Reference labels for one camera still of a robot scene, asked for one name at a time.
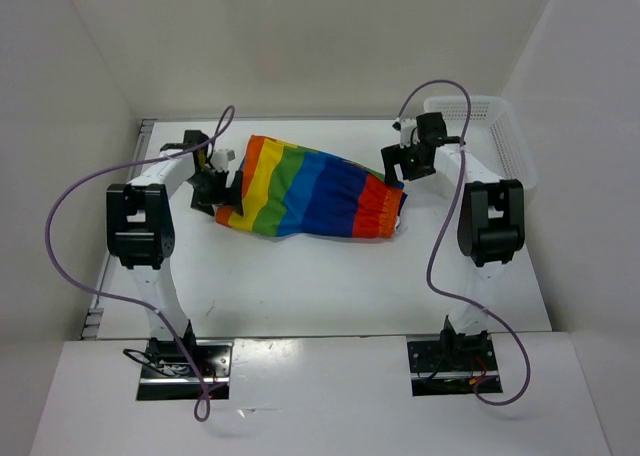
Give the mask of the rainbow striped shorts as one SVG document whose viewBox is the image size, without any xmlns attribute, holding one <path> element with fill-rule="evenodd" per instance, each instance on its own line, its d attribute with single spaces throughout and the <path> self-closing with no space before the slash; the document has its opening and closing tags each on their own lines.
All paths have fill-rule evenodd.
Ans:
<svg viewBox="0 0 640 456">
<path fill-rule="evenodd" d="M 267 136 L 249 138 L 244 215 L 215 215 L 218 224 L 267 237 L 292 234 L 388 239 L 407 198 L 404 185 L 326 152 Z"/>
</svg>

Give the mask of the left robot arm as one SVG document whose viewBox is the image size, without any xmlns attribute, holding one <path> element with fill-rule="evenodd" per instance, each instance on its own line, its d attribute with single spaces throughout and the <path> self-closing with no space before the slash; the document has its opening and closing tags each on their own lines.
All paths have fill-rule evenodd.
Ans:
<svg viewBox="0 0 640 456">
<path fill-rule="evenodd" d="M 170 258 L 176 231 L 170 199 L 180 186 L 192 188 L 191 207 L 213 216 L 215 209 L 240 201 L 241 176 L 231 183 L 230 149 L 217 149 L 199 130 L 187 130 L 180 143 L 166 144 L 157 160 L 125 184 L 106 192 L 107 246 L 136 285 L 150 327 L 148 365 L 185 376 L 200 361 L 191 321 L 173 281 Z"/>
</svg>

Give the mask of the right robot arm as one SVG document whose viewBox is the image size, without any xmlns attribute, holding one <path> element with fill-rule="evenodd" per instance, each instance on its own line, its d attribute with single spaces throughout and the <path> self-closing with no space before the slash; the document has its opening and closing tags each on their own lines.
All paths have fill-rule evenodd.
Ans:
<svg viewBox="0 0 640 456">
<path fill-rule="evenodd" d="M 395 184 L 440 175 L 454 187 L 451 206 L 440 229 L 426 271 L 434 293 L 460 303 L 445 317 L 440 332 L 438 363 L 460 369 L 487 347 L 487 319 L 496 282 L 525 242 L 524 188 L 504 179 L 466 150 L 464 138 L 450 136 L 439 112 L 414 119 L 396 118 L 397 144 L 381 150 L 385 181 Z M 435 286 L 435 259 L 453 219 L 459 251 L 468 259 L 462 295 Z"/>
</svg>

